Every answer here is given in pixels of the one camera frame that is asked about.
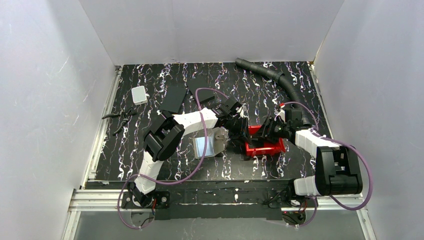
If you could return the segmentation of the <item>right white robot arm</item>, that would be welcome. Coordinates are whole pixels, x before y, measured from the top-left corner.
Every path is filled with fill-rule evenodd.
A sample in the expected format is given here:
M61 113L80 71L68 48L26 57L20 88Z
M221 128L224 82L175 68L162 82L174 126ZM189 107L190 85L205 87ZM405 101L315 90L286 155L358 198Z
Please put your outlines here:
M358 157L348 147L319 136L298 108L268 116L252 137L272 144L286 139L315 159L314 175L290 182L287 192L292 196L349 195L363 190Z

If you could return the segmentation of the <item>red plastic bin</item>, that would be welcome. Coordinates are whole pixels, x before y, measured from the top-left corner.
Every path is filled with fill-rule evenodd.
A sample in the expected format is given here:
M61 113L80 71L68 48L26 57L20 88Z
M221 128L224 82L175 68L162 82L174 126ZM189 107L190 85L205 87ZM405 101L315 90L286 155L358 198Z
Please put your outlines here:
M259 155L274 156L276 154L285 153L286 148L282 138L280 138L277 143L271 143L269 141L253 137L253 135L258 132L260 127L260 125L253 125L248 127L251 143L245 142L245 155L247 157L253 158Z

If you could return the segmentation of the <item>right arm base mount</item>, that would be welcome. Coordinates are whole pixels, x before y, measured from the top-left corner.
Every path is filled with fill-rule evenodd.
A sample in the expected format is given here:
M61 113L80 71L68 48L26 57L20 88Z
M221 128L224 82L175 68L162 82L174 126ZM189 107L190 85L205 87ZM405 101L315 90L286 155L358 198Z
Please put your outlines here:
M309 218L307 218L306 214L308 202L311 202L313 204L313 212ZM293 196L289 194L289 190L282 190L276 193L275 195L270 195L270 197L266 199L262 204L264 206L268 206L269 208L281 208L283 205L296 208L297 210L293 212L287 213L283 211L282 213L282 218L285 222L283 225L296 229L305 227L309 223L311 223L315 219L318 211L318 201L316 197L297 195Z

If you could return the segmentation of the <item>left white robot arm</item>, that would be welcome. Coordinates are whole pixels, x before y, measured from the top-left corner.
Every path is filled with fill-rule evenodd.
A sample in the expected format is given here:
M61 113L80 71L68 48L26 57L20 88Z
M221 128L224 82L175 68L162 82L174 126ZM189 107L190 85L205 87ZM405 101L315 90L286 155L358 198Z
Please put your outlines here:
M134 182L128 185L136 204L144 208L154 200L152 193L159 183L157 177L163 162L176 152L183 137L198 131L208 134L209 130L220 128L237 139L250 140L245 107L233 98L191 113L163 111L143 136L141 168L138 174L131 176Z

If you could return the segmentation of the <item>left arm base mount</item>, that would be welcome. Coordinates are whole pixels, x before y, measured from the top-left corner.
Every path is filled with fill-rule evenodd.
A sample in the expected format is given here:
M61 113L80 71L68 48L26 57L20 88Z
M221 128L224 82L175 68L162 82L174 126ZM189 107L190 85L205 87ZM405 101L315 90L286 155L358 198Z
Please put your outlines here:
M153 191L144 196L141 193L125 191L120 207L123 209L167 209L169 208L171 194L169 191Z

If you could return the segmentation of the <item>grey leather card holder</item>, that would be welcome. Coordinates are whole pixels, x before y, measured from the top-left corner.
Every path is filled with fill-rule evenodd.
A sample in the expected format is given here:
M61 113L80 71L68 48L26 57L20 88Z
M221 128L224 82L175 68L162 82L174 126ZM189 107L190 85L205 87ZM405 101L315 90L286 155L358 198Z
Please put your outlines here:
M228 141L228 133L223 127L216 127L207 131L205 138L196 137L193 139L194 155L196 159L200 159L205 149L204 158L215 157L222 153Z

